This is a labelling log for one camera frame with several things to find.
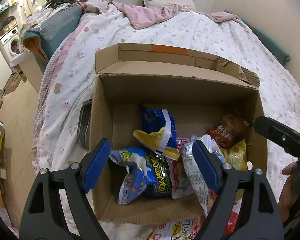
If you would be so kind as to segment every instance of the orange tape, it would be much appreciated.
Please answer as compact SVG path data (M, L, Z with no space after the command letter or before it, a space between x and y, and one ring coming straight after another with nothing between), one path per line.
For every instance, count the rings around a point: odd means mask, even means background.
M188 49L172 47L172 46L164 46L164 45L151 45L151 51L154 52L163 52L163 53L171 53L171 54L179 54L179 55L188 55Z

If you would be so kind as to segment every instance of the bed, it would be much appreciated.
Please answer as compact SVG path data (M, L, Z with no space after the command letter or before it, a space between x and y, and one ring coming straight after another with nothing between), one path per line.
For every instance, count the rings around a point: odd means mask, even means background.
M300 132L300 89L296 81L243 22L234 19L218 24L202 14L179 12L163 23L136 31L128 18L110 4L106 13L84 14L47 65L34 127L33 167L37 172L43 167L64 169L85 155L77 142L77 127L82 103L93 95L95 52L125 42L209 52L253 71L261 81L259 91L265 115ZM267 178L277 200L286 180L282 168L293 161L291 155L268 141ZM69 228L76 232L64 193L61 198ZM127 229L128 238L122 239L132 239L149 230L137 225L101 225L112 235Z

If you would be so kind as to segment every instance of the snack bag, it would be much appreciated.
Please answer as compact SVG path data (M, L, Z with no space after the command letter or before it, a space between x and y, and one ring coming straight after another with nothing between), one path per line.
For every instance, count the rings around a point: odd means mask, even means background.
M110 159L126 166L119 192L119 205L127 205L143 191L152 197L171 196L172 184L167 159L143 148L127 148L112 151Z
M181 151L182 146L189 142L189 138L177 138L178 149ZM167 162L169 165L170 179L172 183L172 198L178 199L194 193L185 168L183 167L181 156L176 161L167 159Z
M207 131L212 139L222 148L229 149L234 140L249 128L249 123L233 114L227 114L213 129Z
M194 239L204 220L204 216L201 216L159 225L146 240Z
M121 166L127 167L119 192L119 205L127 205L137 198L148 185L155 183L156 178L153 169L146 161L144 149L127 148L112 151L110 159Z
M217 198L217 194L213 192L213 190L208 189L207 184L205 183L203 176L198 168L197 163L195 162L195 159L192 155L192 144L195 140L200 139L205 147L208 149L209 152L216 154L219 159L224 159L224 156L221 152L218 152L217 147L215 146L215 141L211 139L210 135L204 135L201 138L198 138L197 136L191 137L191 142L188 144L185 144L181 150L181 156L183 159L185 171L188 175L189 181L194 189L194 192L204 210L205 217L208 216L214 201ZM238 220L238 214L240 211L240 204L234 205L232 212L230 214L230 218L228 220L228 223L226 225L226 228L223 232L223 235L227 235L229 233L232 233L234 231L236 222Z
M226 162L230 163L235 169L239 171L247 171L247 147L246 141L242 140L229 150L220 149L226 157Z
M150 184L145 193L151 197L171 196L172 183L167 158L155 153L146 153L146 162L151 166L155 180Z
M167 109L149 109L140 107L142 115L142 131L135 130L133 136L156 154L177 160L176 124L173 114Z
M195 195L197 196L203 210L205 213L205 217L207 217L214 200L216 199L217 195L212 191L209 190L207 187L206 182L203 179L203 176L199 170L199 167L197 163L195 162L195 159L192 155L192 144L195 140L197 140L197 136L191 137L191 142L187 143L183 146L181 150L181 156L184 164L184 168L186 171L186 174L189 178L189 181L192 185L192 188L194 190ZM206 134L200 138L200 140L204 143L205 147L210 153L214 153L212 151L212 148L215 145L213 143L213 140L211 139L211 136Z

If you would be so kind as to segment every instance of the cardboard box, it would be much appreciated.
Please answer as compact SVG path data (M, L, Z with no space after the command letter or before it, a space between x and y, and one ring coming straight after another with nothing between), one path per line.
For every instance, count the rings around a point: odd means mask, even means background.
M150 44L117 44L96 53L96 79L91 112L90 150L101 138L113 149L138 146L132 137L141 128L138 105L166 108L174 114L178 137L204 135L224 114L238 110L253 122L263 115L258 78L252 72L233 77L240 66L209 53ZM267 141L253 129L246 136L248 160L266 171ZM109 161L93 190L101 221L160 224L203 215L195 194L173 200L139 196L118 205L124 167Z

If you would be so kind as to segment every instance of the human hand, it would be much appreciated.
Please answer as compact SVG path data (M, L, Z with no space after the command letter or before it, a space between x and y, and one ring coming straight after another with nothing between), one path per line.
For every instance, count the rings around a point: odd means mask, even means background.
M285 222L288 217L289 217L289 210L288 210L288 206L291 203L291 198L292 198L292 193L291 193L291 174L292 174L292 169L293 167L296 165L297 162L293 162L290 163L287 167L285 167L282 170L282 174L283 175L289 175L286 183L283 186L281 195L280 195L280 199L278 202L278 206L279 206L279 211L280 211L280 215L281 215L281 219L283 222Z

